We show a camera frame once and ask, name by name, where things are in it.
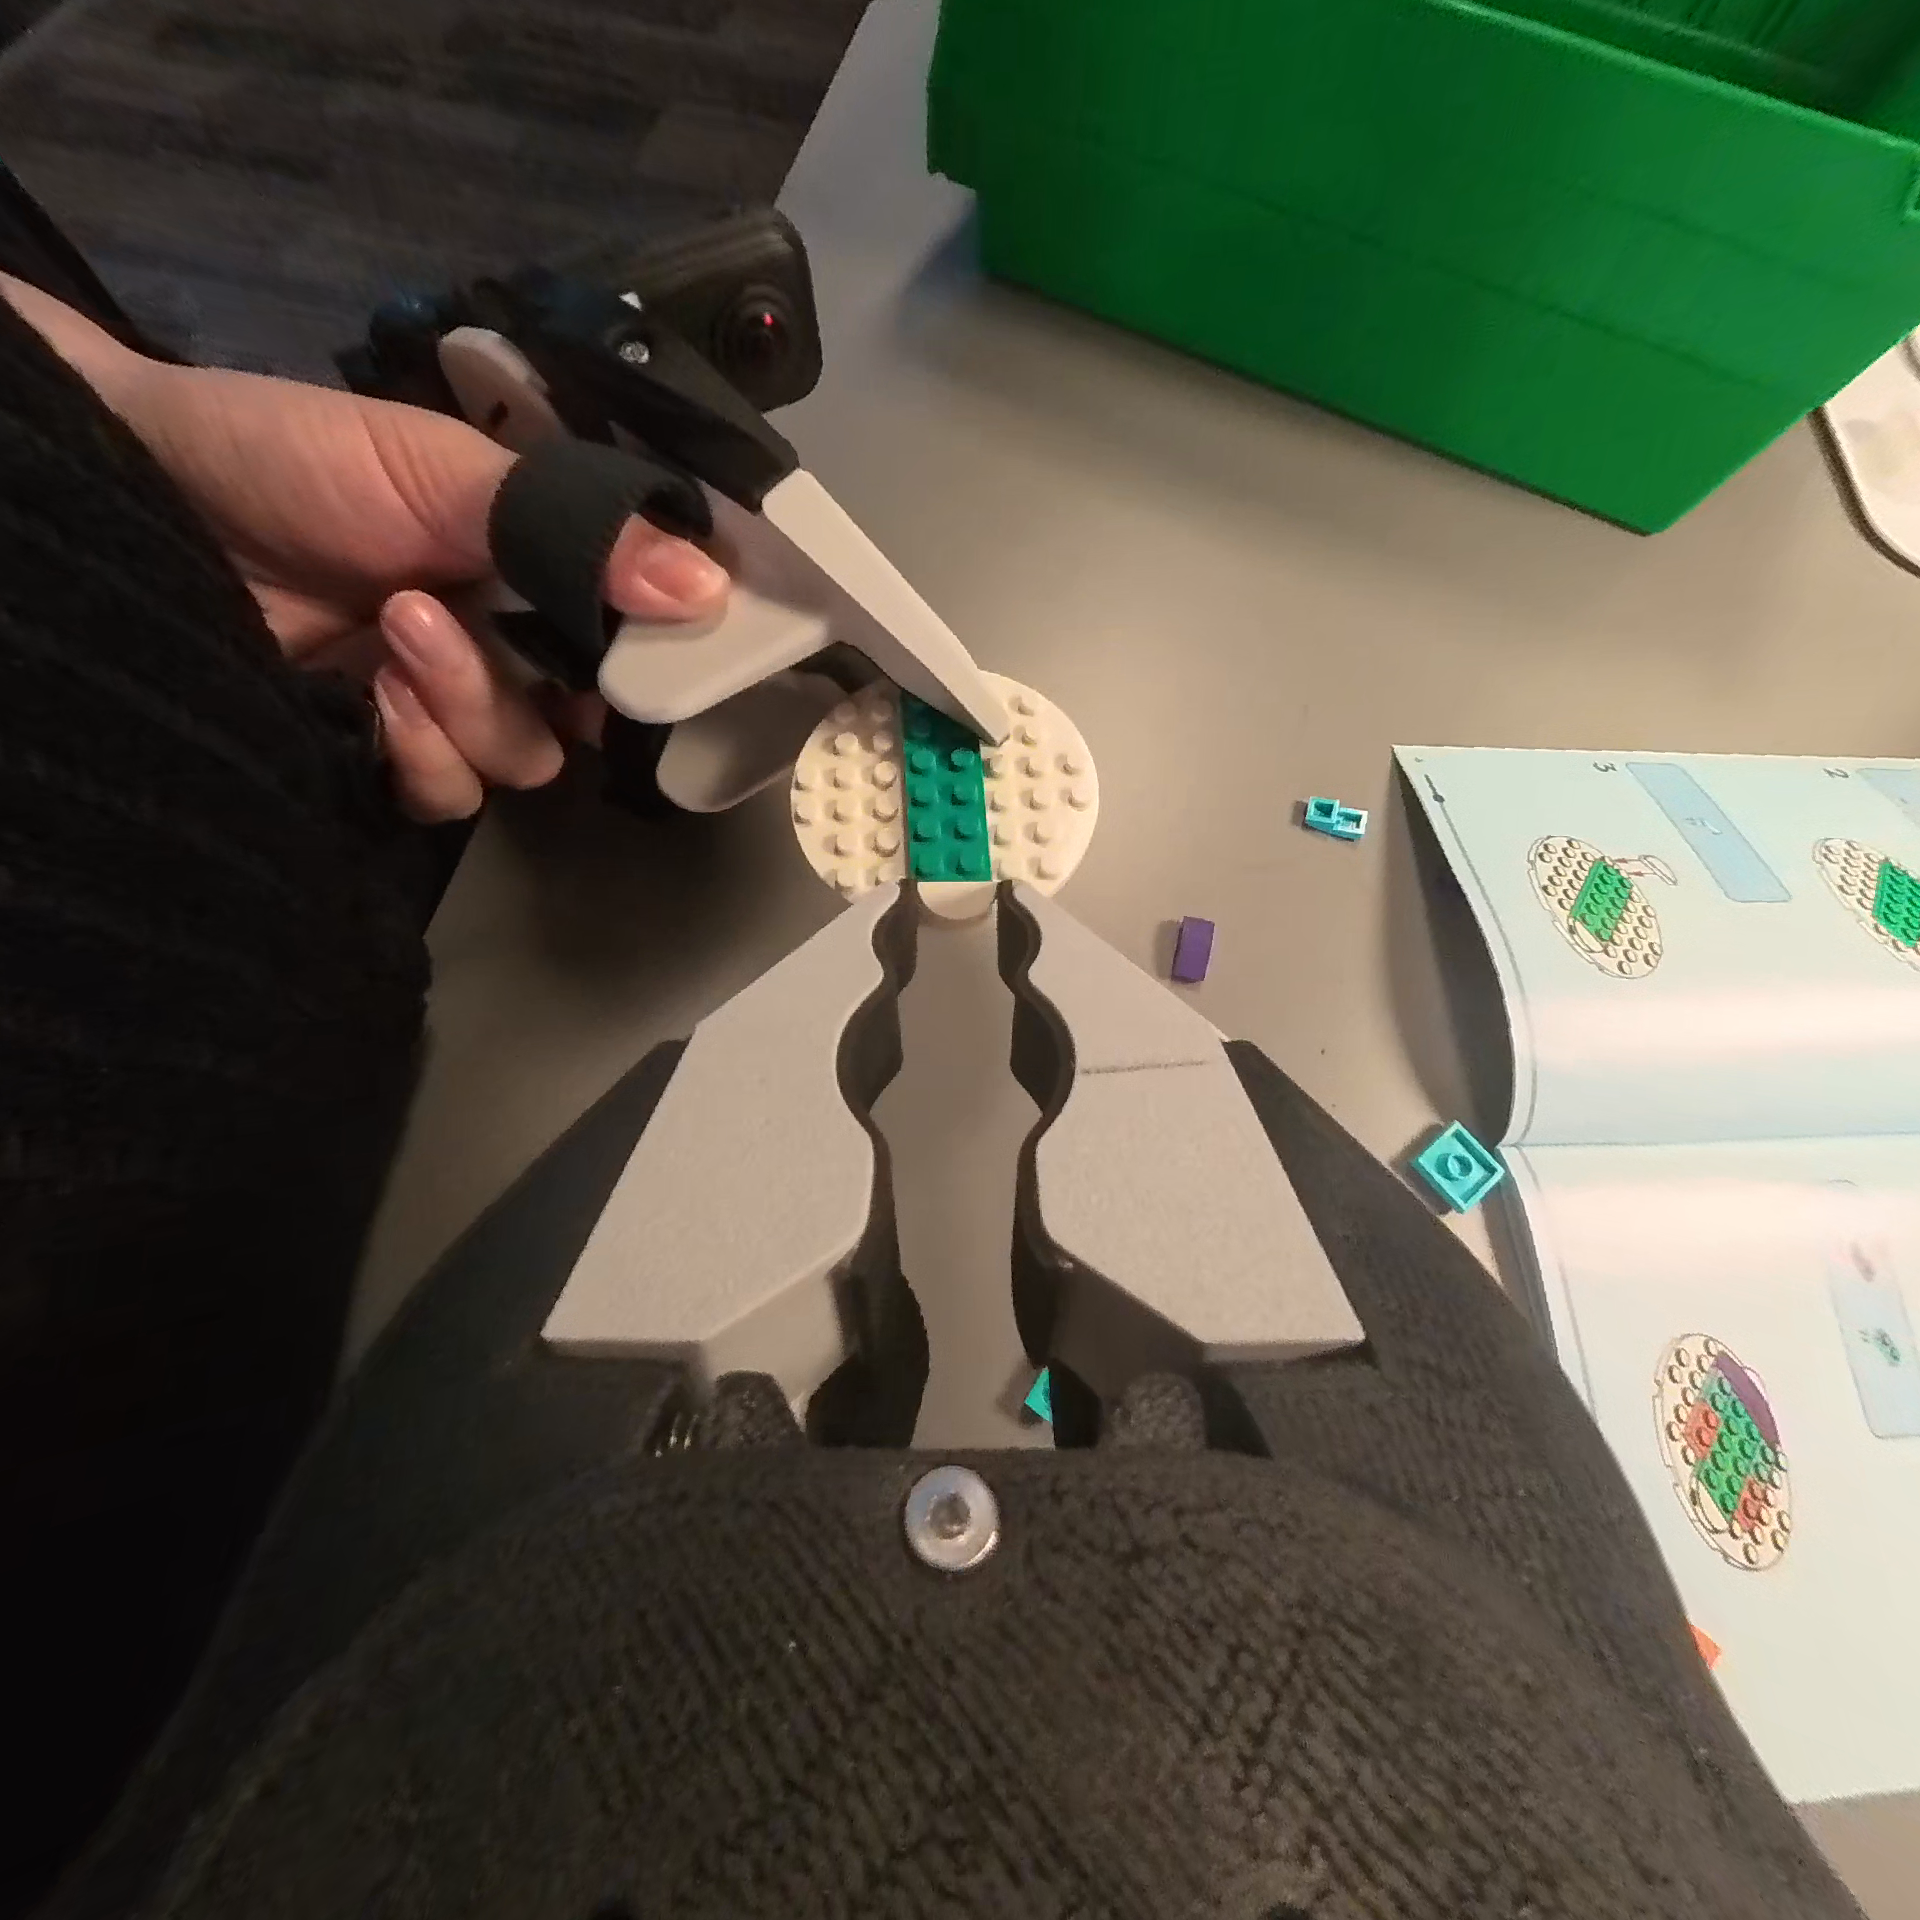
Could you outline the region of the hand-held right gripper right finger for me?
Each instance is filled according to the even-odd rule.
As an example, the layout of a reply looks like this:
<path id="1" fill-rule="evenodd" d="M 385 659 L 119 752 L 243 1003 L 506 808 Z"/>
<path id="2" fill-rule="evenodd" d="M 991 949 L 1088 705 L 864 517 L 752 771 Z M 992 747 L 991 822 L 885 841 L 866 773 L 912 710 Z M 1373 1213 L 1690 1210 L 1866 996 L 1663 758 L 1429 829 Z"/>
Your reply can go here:
<path id="1" fill-rule="evenodd" d="M 1027 1356 L 1114 1401 L 1147 1374 L 1344 1353 L 1361 1318 L 1227 1041 L 1029 882 L 996 904 Z"/>

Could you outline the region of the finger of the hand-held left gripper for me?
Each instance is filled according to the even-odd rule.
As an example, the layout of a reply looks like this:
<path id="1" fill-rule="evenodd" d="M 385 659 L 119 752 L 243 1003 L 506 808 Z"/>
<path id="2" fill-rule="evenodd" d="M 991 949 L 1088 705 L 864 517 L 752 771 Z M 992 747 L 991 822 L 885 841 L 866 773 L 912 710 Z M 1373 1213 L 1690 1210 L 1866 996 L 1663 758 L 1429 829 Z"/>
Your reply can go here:
<path id="1" fill-rule="evenodd" d="M 1000 746 L 1011 710 L 969 649 L 808 469 L 775 482 L 759 514 L 871 622 L 861 649 L 900 688 Z"/>

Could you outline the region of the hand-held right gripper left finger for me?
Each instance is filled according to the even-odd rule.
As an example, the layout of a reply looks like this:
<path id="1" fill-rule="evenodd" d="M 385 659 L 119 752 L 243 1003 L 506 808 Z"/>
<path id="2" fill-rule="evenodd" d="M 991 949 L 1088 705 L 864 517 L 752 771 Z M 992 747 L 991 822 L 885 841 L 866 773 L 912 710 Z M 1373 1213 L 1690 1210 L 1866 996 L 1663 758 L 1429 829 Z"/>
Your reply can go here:
<path id="1" fill-rule="evenodd" d="M 545 1318 L 570 1357 L 767 1376 L 802 1412 L 859 1350 L 855 1259 L 881 1220 L 874 1102 L 848 1045 L 897 1037 L 917 907 L 859 893 L 697 1022 Z"/>

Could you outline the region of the green lego plate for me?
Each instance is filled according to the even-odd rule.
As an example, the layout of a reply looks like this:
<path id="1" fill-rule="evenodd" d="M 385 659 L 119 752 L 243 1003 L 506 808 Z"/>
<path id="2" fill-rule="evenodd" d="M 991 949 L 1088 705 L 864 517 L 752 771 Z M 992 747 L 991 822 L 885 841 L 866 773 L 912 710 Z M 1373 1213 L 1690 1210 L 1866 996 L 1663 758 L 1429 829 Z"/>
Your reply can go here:
<path id="1" fill-rule="evenodd" d="M 900 690 L 906 868 L 917 882 L 992 881 L 985 752 L 945 710 Z"/>

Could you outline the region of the teal lego jumper plate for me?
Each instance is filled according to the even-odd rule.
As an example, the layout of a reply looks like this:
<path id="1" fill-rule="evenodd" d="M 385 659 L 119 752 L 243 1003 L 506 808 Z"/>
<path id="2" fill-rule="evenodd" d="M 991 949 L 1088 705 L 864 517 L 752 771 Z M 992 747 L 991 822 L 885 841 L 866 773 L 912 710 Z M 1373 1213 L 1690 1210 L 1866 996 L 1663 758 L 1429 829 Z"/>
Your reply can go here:
<path id="1" fill-rule="evenodd" d="M 1433 1132 L 1411 1157 L 1408 1171 L 1452 1213 L 1477 1211 L 1507 1180 L 1501 1157 L 1461 1120 Z"/>

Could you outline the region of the person's left hand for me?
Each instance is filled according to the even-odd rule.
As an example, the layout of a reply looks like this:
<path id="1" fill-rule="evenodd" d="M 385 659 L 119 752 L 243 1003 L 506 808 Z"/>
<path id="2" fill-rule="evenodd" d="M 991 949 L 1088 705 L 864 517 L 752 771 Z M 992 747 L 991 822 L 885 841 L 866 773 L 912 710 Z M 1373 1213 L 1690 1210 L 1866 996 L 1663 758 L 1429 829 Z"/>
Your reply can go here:
<path id="1" fill-rule="evenodd" d="M 463 605 L 513 456 L 466 422 L 285 378 L 167 366 L 17 277 L 5 300 L 205 522 L 295 666 L 360 682 L 400 808 L 471 818 L 597 737 L 593 696 L 504 675 Z"/>

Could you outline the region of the open instruction booklet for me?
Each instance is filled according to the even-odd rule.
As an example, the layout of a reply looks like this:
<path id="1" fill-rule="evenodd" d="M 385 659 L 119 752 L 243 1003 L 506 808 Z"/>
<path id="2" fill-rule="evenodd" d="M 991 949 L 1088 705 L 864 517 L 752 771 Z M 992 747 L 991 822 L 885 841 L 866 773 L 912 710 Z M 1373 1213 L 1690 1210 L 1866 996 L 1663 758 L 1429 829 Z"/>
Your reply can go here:
<path id="1" fill-rule="evenodd" d="M 1407 746 L 1556 1356 L 1785 1800 L 1917 1782 L 1916 758 Z"/>

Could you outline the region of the green plastic bin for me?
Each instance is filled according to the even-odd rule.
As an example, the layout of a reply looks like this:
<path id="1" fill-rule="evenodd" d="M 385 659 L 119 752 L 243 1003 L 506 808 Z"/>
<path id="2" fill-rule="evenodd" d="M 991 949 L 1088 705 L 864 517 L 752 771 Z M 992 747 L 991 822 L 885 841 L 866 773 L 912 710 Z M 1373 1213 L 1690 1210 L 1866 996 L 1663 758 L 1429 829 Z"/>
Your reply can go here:
<path id="1" fill-rule="evenodd" d="M 928 170 L 1052 301 L 1636 533 L 1917 308 L 1916 2 L 948 2 Z"/>

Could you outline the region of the person's black sweater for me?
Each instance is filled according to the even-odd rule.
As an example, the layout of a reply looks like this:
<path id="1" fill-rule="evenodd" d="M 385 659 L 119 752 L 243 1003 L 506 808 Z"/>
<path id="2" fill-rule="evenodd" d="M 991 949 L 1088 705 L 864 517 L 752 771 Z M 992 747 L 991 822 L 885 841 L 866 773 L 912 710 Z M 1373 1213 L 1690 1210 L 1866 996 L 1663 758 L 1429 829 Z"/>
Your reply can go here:
<path id="1" fill-rule="evenodd" d="M 394 1112 L 5 1160 L 2 1882 L 37 1907 L 176 1712 L 312 1434 Z"/>

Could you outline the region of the thin paper leaflet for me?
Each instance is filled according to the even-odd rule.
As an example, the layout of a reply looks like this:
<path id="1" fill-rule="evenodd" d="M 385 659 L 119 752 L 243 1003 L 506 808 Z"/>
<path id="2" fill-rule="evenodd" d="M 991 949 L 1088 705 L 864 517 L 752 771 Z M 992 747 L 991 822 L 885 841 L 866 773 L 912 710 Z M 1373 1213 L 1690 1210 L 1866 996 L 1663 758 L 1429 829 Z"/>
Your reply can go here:
<path id="1" fill-rule="evenodd" d="M 1917 332 L 1850 380 L 1812 426 L 1864 539 L 1917 573 Z"/>

